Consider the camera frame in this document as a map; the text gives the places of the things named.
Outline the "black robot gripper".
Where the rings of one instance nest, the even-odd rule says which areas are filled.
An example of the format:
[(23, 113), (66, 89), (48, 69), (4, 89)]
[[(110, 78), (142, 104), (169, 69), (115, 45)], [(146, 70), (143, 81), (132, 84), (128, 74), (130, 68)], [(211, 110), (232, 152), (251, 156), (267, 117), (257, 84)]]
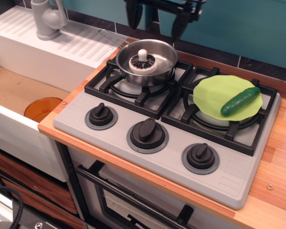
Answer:
[(171, 41), (180, 40), (189, 21), (198, 21), (205, 0), (184, 0), (176, 3), (170, 0), (125, 0), (129, 27), (136, 30), (143, 13), (143, 5), (176, 15), (172, 26)]

